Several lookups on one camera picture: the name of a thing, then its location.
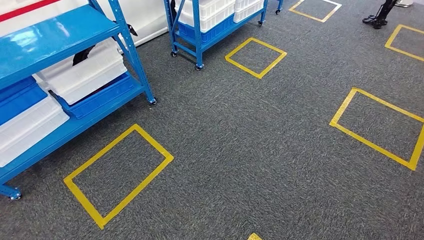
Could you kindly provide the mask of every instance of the yellow tape square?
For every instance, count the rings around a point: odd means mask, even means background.
[[[341,104],[340,108],[337,110],[337,112],[335,113],[334,117],[331,119],[330,121],[330,126],[333,126],[337,129],[339,129],[340,131],[344,132],[345,134],[353,137],[354,139],[362,142],[363,144],[368,145],[369,147],[371,147],[374,150],[379,151],[380,153],[386,155],[387,157],[395,160],[396,162],[404,165],[405,167],[415,171],[415,169],[417,168],[417,164],[418,164],[418,160],[420,159],[420,155],[421,152],[423,150],[423,146],[424,146],[424,125],[421,128],[421,132],[419,133],[419,137],[418,140],[416,141],[415,144],[415,148],[413,149],[412,152],[412,156],[410,157],[409,161],[403,160],[402,158],[396,156],[395,154],[387,151],[386,149],[377,146],[376,144],[372,143],[371,141],[368,141],[367,139],[359,136],[358,134],[348,130],[347,128],[344,128],[343,126],[341,126],[340,124],[338,124],[337,122],[339,121],[340,117],[342,116],[343,112],[346,110],[346,108],[348,107],[349,103],[351,102],[351,100],[353,99],[353,97],[355,96],[356,93],[361,93],[369,98],[371,98],[374,101],[377,101],[380,104],[383,104],[393,110],[396,110],[402,114],[405,114],[408,117],[411,117],[417,121],[420,121],[421,123],[424,123],[424,118],[417,116],[413,113],[410,113],[406,110],[401,109],[400,107],[397,107],[391,103],[388,103],[386,101],[384,101],[381,98],[378,98],[364,90],[361,90],[359,88],[355,88],[353,87],[352,90],[349,92],[349,94],[347,95],[347,97],[344,99],[343,103]]]
[[[300,12],[300,11],[295,10],[295,8],[297,8],[304,1],[305,0],[298,1],[295,5],[293,5],[289,9],[289,11],[290,12],[293,12],[293,13],[296,13],[296,14],[299,14],[299,15],[302,15],[304,17],[313,19],[313,20],[317,20],[318,22],[321,22],[321,23],[325,23],[342,6],[340,3],[337,3],[337,2],[333,2],[333,1],[330,1],[330,0],[323,0],[324,2],[327,2],[327,3],[330,3],[330,4],[334,4],[335,5],[335,8],[333,10],[331,10],[330,13],[327,14],[327,16],[325,16],[323,19],[319,19],[317,17],[314,17],[314,16],[308,15],[306,13],[303,13],[303,12]]]
[[[256,233],[252,233],[247,240],[262,240]]]
[[[413,28],[413,27],[410,27],[410,26],[406,26],[406,25],[399,24],[399,25],[397,25],[397,27],[394,29],[393,33],[390,35],[390,37],[388,38],[388,40],[387,40],[387,42],[385,43],[385,45],[384,45],[384,46],[385,46],[386,48],[388,48],[388,49],[391,49],[391,50],[396,51],[396,52],[398,52],[398,53],[404,54],[404,55],[406,55],[406,56],[409,56],[409,57],[411,57],[411,58],[414,58],[414,59],[417,59],[417,60],[420,60],[420,61],[423,61],[423,62],[424,62],[424,57],[414,55],[414,54],[412,54],[412,53],[409,53],[409,52],[406,52],[406,51],[400,50],[400,49],[398,49],[398,48],[396,48],[396,47],[393,47],[393,46],[392,46],[393,41],[395,40],[396,36],[398,35],[399,31],[400,31],[402,28],[404,28],[404,29],[408,29],[408,30],[411,30],[411,31],[414,31],[414,32],[417,32],[417,33],[420,33],[420,34],[424,34],[424,31],[418,30],[418,29]]]
[[[272,50],[274,50],[274,51],[276,51],[276,52],[278,52],[278,53],[280,53],[281,55],[280,56],[278,56],[269,66],[267,66],[262,72],[260,72],[260,73],[256,73],[256,72],[254,72],[254,71],[252,71],[252,70],[250,70],[249,68],[247,68],[247,67],[245,67],[245,66],[243,66],[243,65],[241,65],[240,63],[238,63],[238,62],[236,62],[236,61],[234,61],[233,59],[231,59],[231,57],[234,55],[234,54],[236,54],[240,49],[242,49],[244,46],[246,46],[248,43],[250,43],[250,42],[256,42],[256,43],[258,43],[258,44],[260,44],[260,45],[263,45],[263,46],[265,46],[265,47],[267,47],[267,48],[270,48],[270,49],[272,49]],[[263,41],[261,41],[261,40],[258,40],[258,39],[256,39],[256,38],[253,38],[253,37],[250,37],[249,39],[247,39],[246,41],[244,41],[242,44],[240,44],[238,47],[236,47],[234,50],[232,50],[230,53],[228,53],[226,56],[225,56],[225,60],[227,60],[228,62],[230,62],[231,64],[233,64],[234,66],[236,66],[236,67],[238,67],[238,68],[240,68],[240,69],[242,69],[242,70],[244,70],[244,71],[246,71],[246,72],[248,72],[248,73],[250,73],[251,75],[253,75],[253,76],[255,76],[255,77],[257,77],[258,79],[262,79],[262,77],[265,75],[265,74],[267,74],[273,67],[275,67],[278,63],[279,63],[279,61],[281,61],[285,56],[287,55],[287,52],[285,52],[285,51],[283,51],[283,50],[281,50],[281,49],[278,49],[278,48],[276,48],[275,46],[271,46],[271,45],[269,45],[268,43],[266,43],[266,42],[263,42]]]
[[[93,204],[86,198],[84,193],[77,187],[77,185],[72,181],[78,174],[88,168],[116,144],[118,144],[122,139],[128,136],[133,131],[138,132],[144,139],[146,139],[156,150],[158,150],[165,159],[161,164],[159,164],[155,170],[153,170],[134,190],[132,190],[112,211],[110,211],[105,217],[95,209]],[[174,157],[165,150],[157,141],[155,141],[146,131],[144,131],[139,125],[134,124],[121,135],[119,135],[115,140],[105,146],[102,150],[96,153],[92,158],[86,161],[83,165],[78,167],[75,171],[69,174],[63,179],[66,186],[73,193],[76,199],[81,203],[84,209],[88,214],[93,218],[95,223],[100,229],[103,229],[104,226],[114,218],[122,209],[125,208],[136,196],[139,194],[172,160]]]

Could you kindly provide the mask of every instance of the blue plastic bin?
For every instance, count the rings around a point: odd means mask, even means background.
[[[135,84],[133,77],[128,72],[125,72],[72,105],[68,105],[67,102],[60,96],[53,96],[57,99],[60,105],[62,105],[63,110],[67,114],[75,117],[76,119],[81,119],[99,107],[128,92],[135,87]]]
[[[39,87],[32,76],[0,89],[0,125],[46,97],[47,93]]]
[[[218,36],[225,30],[229,29],[231,26],[235,25],[236,23],[234,23],[233,19],[234,19],[234,13],[231,14],[226,19],[224,19],[222,22],[218,23],[216,26],[212,27],[209,31],[201,32],[200,33],[201,42],[203,44],[206,44],[207,42],[212,40],[214,37]],[[187,37],[193,40],[196,39],[195,28],[193,26],[178,22],[178,29],[179,29],[179,34],[181,37]]]

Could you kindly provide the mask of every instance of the blue metal shelf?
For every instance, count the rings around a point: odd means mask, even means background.
[[[84,132],[86,129],[144,92],[145,88],[133,77],[131,78],[135,82],[136,87],[81,119],[71,117],[63,125],[32,146],[26,152],[18,156],[12,162],[4,167],[0,167],[0,185],[6,183],[11,178],[23,172],[40,159],[49,155],[75,136]]]
[[[176,56],[178,52],[178,48],[186,51],[187,53],[193,55],[196,57],[196,69],[200,70],[203,68],[203,52],[212,47],[217,42],[221,41],[223,38],[230,35],[232,32],[246,24],[248,21],[256,17],[260,14],[260,20],[258,21],[259,25],[261,26],[265,22],[265,14],[267,12],[267,5],[268,0],[263,1],[263,8],[256,13],[252,14],[251,16],[247,17],[246,19],[232,25],[228,29],[224,30],[220,34],[216,35],[214,38],[209,40],[206,43],[202,42],[201,38],[201,31],[200,31],[200,16],[199,16],[199,0],[192,0],[193,5],[193,18],[194,18],[194,35],[195,38],[190,38],[187,36],[183,36],[179,33],[179,31],[176,30],[176,25],[178,25],[178,19],[180,17],[181,11],[183,10],[184,2],[185,0],[181,0],[181,3],[179,5],[179,9],[176,12],[176,16],[173,17],[172,9],[170,0],[163,0],[165,5],[165,11],[166,11],[166,19],[168,21],[168,29],[169,29],[169,36],[171,40],[171,47],[172,47],[172,56]],[[181,38],[185,40],[187,43],[193,45],[195,47],[195,51],[189,49],[188,47],[184,46],[183,44],[179,43],[177,41],[177,38]]]
[[[0,37],[0,89],[119,32],[118,24],[84,5]]]
[[[0,90],[110,37],[117,41],[137,76],[137,80],[131,77],[136,87],[81,119],[71,117],[36,145],[0,167],[0,195],[19,198],[21,192],[5,185],[7,181],[137,95],[145,93],[147,101],[156,103],[119,0],[108,1],[116,23],[105,16],[97,0],[88,0],[88,5],[0,37]],[[118,34],[122,35],[125,45]]]

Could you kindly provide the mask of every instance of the black object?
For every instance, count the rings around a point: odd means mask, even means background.
[[[134,35],[134,36],[136,36],[136,37],[138,37],[139,35],[137,34],[137,32],[134,30],[134,28],[133,28],[133,26],[131,26],[130,24],[126,24],[126,26],[128,27],[128,29],[129,29],[129,32],[132,34],[132,35]],[[74,56],[73,56],[73,61],[72,61],[72,66],[75,66],[75,65],[77,65],[77,64],[79,64],[79,63],[81,63],[82,61],[84,61],[84,60],[86,60],[88,57],[89,57],[89,53],[90,53],[90,51],[95,47],[96,45],[93,45],[93,46],[91,46],[91,47],[89,47],[89,48],[87,48],[87,49],[84,49],[84,50],[82,50],[82,51],[80,51],[80,52],[78,52],[77,54],[75,54]]]
[[[392,8],[395,6],[397,0],[386,0],[384,4],[380,6],[376,15],[369,15],[362,19],[364,24],[372,25],[374,29],[381,29],[382,26],[387,25],[387,15],[390,13]]]
[[[175,11],[175,0],[171,1],[171,12],[172,12],[172,19],[175,19],[177,17],[177,11]]]
[[[95,45],[84,49],[80,52],[78,52],[77,54],[75,54],[75,56],[73,56],[73,61],[72,61],[72,66],[75,66],[79,63],[81,63],[82,61],[86,60],[89,57],[89,53],[90,51],[94,48]]]

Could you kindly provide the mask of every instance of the white plastic bin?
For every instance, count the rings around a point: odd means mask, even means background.
[[[226,5],[215,11],[213,15],[207,15],[207,17],[200,17],[200,31],[206,33],[211,28],[215,27],[217,24],[228,18],[231,14],[234,13],[234,3],[236,0],[226,1]],[[178,10],[180,6],[175,3],[175,9]],[[187,24],[194,27],[195,21],[193,16],[193,11],[190,13],[181,12],[178,21],[182,24]]]
[[[127,71],[111,38],[96,44],[88,58],[75,66],[72,66],[73,59],[74,56],[68,57],[36,74],[69,105]]]
[[[238,23],[245,18],[248,18],[252,14],[264,8],[264,0],[257,0],[254,3],[248,5],[247,7],[236,11],[234,14],[234,22]]]
[[[48,92],[50,90],[49,85],[47,82],[43,81],[37,74],[33,74],[32,77],[37,82],[38,86],[44,90],[44,92]]]
[[[40,0],[0,0],[0,15],[35,4]]]
[[[235,0],[234,11],[240,12],[241,10],[250,7],[252,4],[256,4],[258,0]]]
[[[0,125],[0,168],[49,135],[69,116],[56,100],[47,96]]]
[[[234,0],[199,0],[199,16],[209,18],[231,2],[234,2]],[[178,12],[180,5],[181,0],[175,0],[175,11]],[[182,13],[193,15],[193,2],[191,0],[185,0]]]

